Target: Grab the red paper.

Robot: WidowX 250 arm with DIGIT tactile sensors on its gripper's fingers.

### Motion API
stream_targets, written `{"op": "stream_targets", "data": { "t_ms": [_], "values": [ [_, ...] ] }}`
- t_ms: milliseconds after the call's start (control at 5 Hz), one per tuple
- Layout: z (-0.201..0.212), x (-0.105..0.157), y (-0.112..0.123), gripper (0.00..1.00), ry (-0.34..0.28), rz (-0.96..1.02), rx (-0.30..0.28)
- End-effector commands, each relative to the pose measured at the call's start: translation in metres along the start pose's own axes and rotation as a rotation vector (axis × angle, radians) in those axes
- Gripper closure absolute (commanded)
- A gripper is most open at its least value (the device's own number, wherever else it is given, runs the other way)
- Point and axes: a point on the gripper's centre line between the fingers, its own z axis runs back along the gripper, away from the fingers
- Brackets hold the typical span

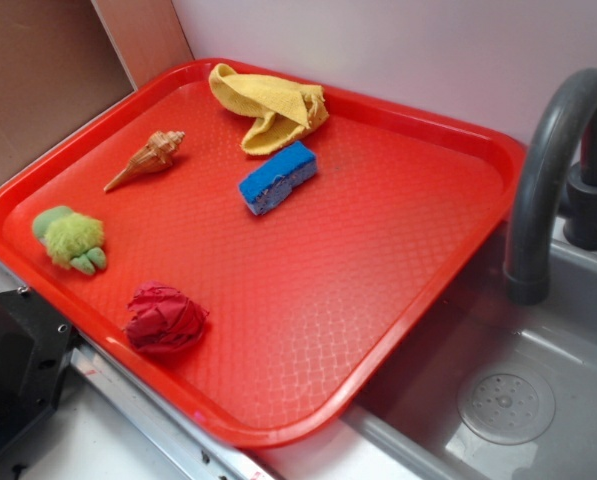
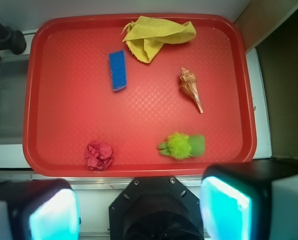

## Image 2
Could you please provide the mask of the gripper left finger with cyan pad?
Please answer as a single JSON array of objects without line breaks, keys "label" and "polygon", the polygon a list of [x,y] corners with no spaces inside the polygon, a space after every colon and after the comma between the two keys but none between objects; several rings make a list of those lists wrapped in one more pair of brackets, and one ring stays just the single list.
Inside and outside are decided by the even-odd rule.
[{"label": "gripper left finger with cyan pad", "polygon": [[64,179],[0,182],[0,240],[77,240],[78,196]]}]

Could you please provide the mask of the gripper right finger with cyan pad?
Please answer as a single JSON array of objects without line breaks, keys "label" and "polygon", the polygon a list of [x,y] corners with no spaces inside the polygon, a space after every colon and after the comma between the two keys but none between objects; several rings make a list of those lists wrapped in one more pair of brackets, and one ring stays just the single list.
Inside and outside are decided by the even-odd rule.
[{"label": "gripper right finger with cyan pad", "polygon": [[213,240],[298,240],[298,160],[207,167],[200,211]]}]

